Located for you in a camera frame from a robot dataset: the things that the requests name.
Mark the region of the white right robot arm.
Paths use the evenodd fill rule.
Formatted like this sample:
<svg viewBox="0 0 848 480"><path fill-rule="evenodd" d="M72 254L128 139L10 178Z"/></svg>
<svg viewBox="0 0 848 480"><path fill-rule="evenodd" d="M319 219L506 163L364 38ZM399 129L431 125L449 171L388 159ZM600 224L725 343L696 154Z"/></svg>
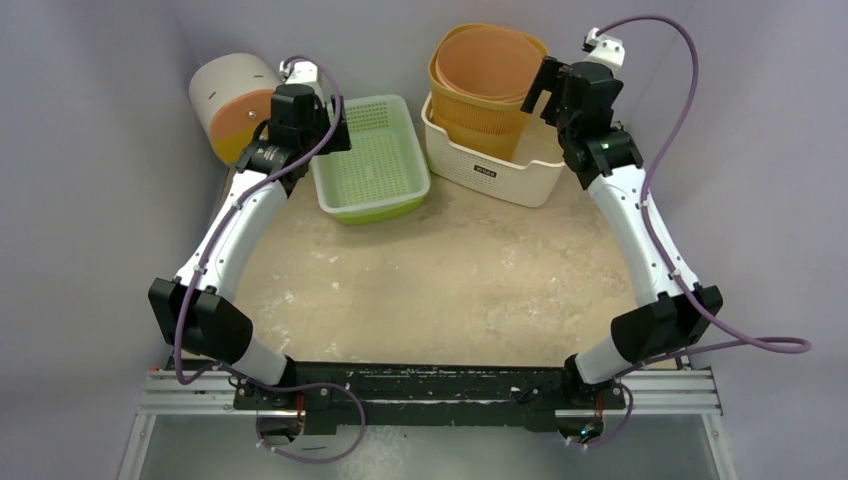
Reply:
<svg viewBox="0 0 848 480"><path fill-rule="evenodd" d="M698 342L709 325L699 310L715 314L723 305L719 289L702 286L680 258L644 185L635 140L612 122L622 88L602 64L546 56L521 107L532 112L541 93L549 92L540 116L555 127L566 165L611 227L635 295L635 309L611 321L607 338L567 359L561 392L576 407L588 405L601 383L627 369Z"/></svg>

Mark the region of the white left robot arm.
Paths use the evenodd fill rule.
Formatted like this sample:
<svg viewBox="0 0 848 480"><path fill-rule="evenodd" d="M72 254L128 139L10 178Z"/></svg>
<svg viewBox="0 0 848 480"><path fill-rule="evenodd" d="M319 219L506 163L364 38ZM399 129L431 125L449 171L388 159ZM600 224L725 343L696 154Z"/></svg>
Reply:
<svg viewBox="0 0 848 480"><path fill-rule="evenodd" d="M309 161L348 151L344 99L328 102L306 84L280 85L270 116L240 152L230 191L194 255L170 280L157 278L148 299L165 342L179 354L206 356L260 383L272 408L297 399L285 355L263 345L253 322L234 305L247 261Z"/></svg>

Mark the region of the peach round plastic bucket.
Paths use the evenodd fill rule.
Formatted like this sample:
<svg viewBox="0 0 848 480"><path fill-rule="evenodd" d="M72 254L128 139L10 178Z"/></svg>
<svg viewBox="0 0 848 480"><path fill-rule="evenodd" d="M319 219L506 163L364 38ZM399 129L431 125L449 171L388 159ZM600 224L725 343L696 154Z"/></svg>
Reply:
<svg viewBox="0 0 848 480"><path fill-rule="evenodd" d="M480 100L512 103L529 91L547 48L496 26L457 31L435 52L436 80L450 91Z"/></svg>

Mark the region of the white perforated strainer tray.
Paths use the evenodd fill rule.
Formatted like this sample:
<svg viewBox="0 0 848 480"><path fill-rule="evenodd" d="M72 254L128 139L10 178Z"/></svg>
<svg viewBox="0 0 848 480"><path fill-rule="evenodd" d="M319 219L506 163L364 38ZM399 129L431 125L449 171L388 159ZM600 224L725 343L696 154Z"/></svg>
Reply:
<svg viewBox="0 0 848 480"><path fill-rule="evenodd" d="M310 162L321 209L331 216L425 198L430 174L405 100L347 100L345 113L351 150Z"/></svg>

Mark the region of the cream perforated storage basket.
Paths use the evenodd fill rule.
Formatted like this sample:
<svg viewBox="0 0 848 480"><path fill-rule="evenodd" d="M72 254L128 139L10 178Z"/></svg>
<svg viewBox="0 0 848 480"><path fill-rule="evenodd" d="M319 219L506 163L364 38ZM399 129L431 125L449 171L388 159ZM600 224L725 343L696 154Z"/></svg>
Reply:
<svg viewBox="0 0 848 480"><path fill-rule="evenodd" d="M556 132L540 119L527 122L509 161L451 141L446 130L433 123L430 99L422 107L421 120L430 171L479 193L525 207L540 207L566 169Z"/></svg>

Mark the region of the yellow perforated plastic basket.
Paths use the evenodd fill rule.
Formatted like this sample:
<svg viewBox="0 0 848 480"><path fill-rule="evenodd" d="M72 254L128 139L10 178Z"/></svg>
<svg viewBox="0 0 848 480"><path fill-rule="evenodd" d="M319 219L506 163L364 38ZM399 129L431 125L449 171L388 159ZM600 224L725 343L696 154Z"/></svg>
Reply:
<svg viewBox="0 0 848 480"><path fill-rule="evenodd" d="M521 111L524 99L512 103L480 100L448 90L436 80L435 76L435 52L442 41L457 31L477 26L496 25L470 23L453 28L439 42L429 61L433 123L444 128L451 141L508 161L513 155L518 138L526 124L527 115ZM502 28L520 32L507 27ZM520 33L528 36L534 43L547 48L536 37L524 32Z"/></svg>

